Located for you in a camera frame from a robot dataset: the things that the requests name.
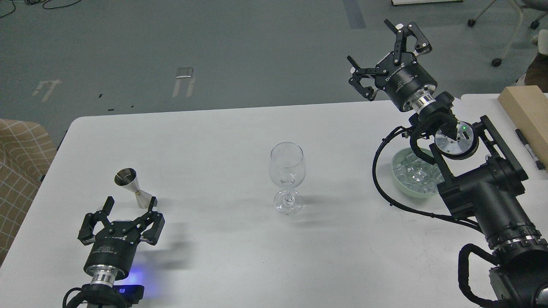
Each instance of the office chair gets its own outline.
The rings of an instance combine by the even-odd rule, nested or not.
[[[480,18],[480,16],[483,13],[485,13],[485,11],[489,7],[491,7],[491,5],[493,5],[493,3],[495,3],[495,1],[496,0],[491,0],[489,2],[489,4],[479,14],[477,14],[472,19],[468,19],[468,25],[470,27],[474,27],[474,25],[476,24],[476,20],[478,18]],[[544,16],[546,16],[546,14],[548,14],[548,0],[522,0],[523,5],[519,5],[516,2],[516,0],[508,0],[508,2],[510,2],[510,5],[512,6],[512,8],[517,12],[519,18],[518,18],[518,23],[517,23],[516,27],[514,28],[512,37],[510,38],[510,40],[506,44],[506,46],[503,50],[503,53],[501,54],[501,56],[499,58],[495,58],[491,61],[491,65],[495,66],[495,67],[501,65],[502,62],[503,62],[503,59],[506,57],[506,55],[508,55],[508,51],[510,50],[510,46],[512,45],[513,40],[516,38],[517,32],[520,29],[521,23],[523,21],[523,9],[534,9],[534,10],[539,10],[539,11],[544,12],[537,19],[535,19],[533,22],[531,22],[531,25],[529,26],[531,29],[538,28],[539,25],[540,25],[540,19],[542,19]]]

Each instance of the wooden block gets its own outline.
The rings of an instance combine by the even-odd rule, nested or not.
[[[536,85],[506,87],[498,100],[545,165],[548,164],[548,98]]]

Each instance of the glass base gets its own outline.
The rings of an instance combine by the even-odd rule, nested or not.
[[[274,196],[274,206],[284,215],[293,215],[302,208],[302,197],[296,190],[284,189]]]

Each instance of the marker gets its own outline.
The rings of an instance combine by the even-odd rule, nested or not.
[[[529,154],[531,154],[531,157],[535,160],[536,167],[539,168],[539,170],[546,170],[546,167],[535,155],[535,152],[533,152],[533,149],[531,149],[529,142],[527,141],[527,139],[525,139],[525,136],[523,135],[523,133],[521,132],[519,128],[516,129],[516,134],[517,134],[517,137],[520,139],[521,143],[523,143],[523,145],[527,149],[527,151],[529,151]]]

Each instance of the black cable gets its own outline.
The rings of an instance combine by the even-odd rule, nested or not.
[[[393,199],[392,197],[390,197],[384,190],[383,188],[380,186],[379,184],[379,181],[377,179],[377,175],[376,175],[376,167],[377,167],[377,162],[379,160],[379,157],[380,157],[380,154],[382,153],[383,149],[386,147],[386,145],[392,141],[392,139],[394,139],[395,137],[399,136],[400,134],[403,134],[403,133],[409,133],[412,131],[412,128],[405,128],[403,126],[399,126],[399,127],[396,127],[394,130],[392,130],[390,132],[390,134],[388,134],[388,136],[386,138],[383,139],[383,141],[381,142],[381,144],[379,145],[379,148],[377,149],[376,153],[375,153],[375,156],[373,158],[373,167],[372,167],[372,174],[373,174],[373,184],[375,185],[375,188],[377,189],[377,191],[380,193],[380,195],[388,201],[388,203],[390,204],[390,206],[395,206],[401,210],[404,210],[406,212],[410,212],[410,213],[414,213],[414,214],[419,214],[419,215],[423,215],[423,216],[428,216],[428,217],[432,217],[432,218],[437,218],[437,219],[441,219],[441,220],[444,220],[444,221],[448,221],[450,223],[454,223],[454,224],[458,224],[458,225],[462,225],[462,226],[466,226],[466,227],[469,227],[469,228],[472,228],[480,233],[482,233],[481,231],[481,228],[480,228],[480,225],[473,221],[473,220],[470,220],[470,219],[465,219],[465,220],[459,220],[459,219],[456,219],[450,215],[441,215],[441,214],[434,214],[434,213],[428,213],[428,212],[423,212],[421,210],[416,210],[414,208],[410,208],[410,207],[407,207],[405,205],[403,205],[402,203],[399,203],[397,202],[395,199]]]
[[[13,3],[13,0],[8,0],[8,1],[11,1],[12,5],[13,5],[13,10],[12,10],[11,12],[9,12],[8,14],[5,14],[5,15],[0,16],[0,18],[6,17],[6,16],[8,16],[9,14],[15,12],[15,9],[16,9],[15,3]]]
[[[458,279],[459,289],[463,295],[472,303],[485,308],[508,308],[508,303],[502,300],[489,300],[476,296],[469,284],[470,277],[470,254],[474,253],[483,260],[498,266],[500,261],[474,244],[466,244],[459,252]]]
[[[82,288],[78,288],[78,287],[68,290],[68,292],[65,294],[65,297],[63,297],[63,308],[67,307],[67,299],[69,298],[69,295],[74,291],[81,291],[81,290]]]
[[[46,9],[46,10],[67,8],[67,7],[71,6],[71,5],[75,5],[76,3],[78,3],[78,2],[80,2],[80,1],[82,1],[82,0],[78,0],[78,1],[76,1],[76,2],[74,2],[74,3],[68,4],[68,5],[63,5],[63,6],[61,6],[61,7],[53,7],[53,8],[47,8],[47,7],[45,7],[45,4],[48,3],[48,2],[50,2],[50,1],[51,1],[51,0],[46,0],[44,3],[42,3],[42,7],[43,7],[44,9]]]

